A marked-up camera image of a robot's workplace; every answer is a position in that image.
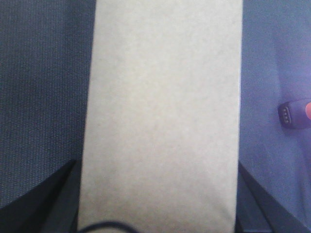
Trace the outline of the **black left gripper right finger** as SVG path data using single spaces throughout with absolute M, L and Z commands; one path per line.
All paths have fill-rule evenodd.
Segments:
M 309 233 L 311 198 L 303 191 L 283 203 L 271 195 L 239 162 L 236 233 Z

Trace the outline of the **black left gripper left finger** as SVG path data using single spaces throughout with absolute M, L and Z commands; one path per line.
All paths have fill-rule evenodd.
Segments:
M 74 233 L 80 161 L 70 160 L 31 191 L 0 210 L 2 233 Z

